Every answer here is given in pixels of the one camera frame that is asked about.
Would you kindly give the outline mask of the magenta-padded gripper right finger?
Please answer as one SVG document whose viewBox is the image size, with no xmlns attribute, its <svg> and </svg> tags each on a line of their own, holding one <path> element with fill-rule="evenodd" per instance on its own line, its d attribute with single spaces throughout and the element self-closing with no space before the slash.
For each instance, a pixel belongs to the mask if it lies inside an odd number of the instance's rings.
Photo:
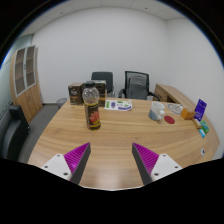
<svg viewBox="0 0 224 224">
<path fill-rule="evenodd" d="M 182 169 L 167 154 L 157 154 L 137 143 L 132 144 L 132 154 L 144 185 Z"/>
</svg>

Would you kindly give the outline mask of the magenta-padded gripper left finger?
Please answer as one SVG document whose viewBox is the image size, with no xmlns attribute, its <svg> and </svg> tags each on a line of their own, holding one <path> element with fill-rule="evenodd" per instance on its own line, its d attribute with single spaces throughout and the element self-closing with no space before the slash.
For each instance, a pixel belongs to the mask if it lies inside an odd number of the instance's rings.
<svg viewBox="0 0 224 224">
<path fill-rule="evenodd" d="M 42 166 L 42 169 L 79 184 L 90 153 L 90 143 L 85 143 L 66 154 L 56 154 Z"/>
</svg>

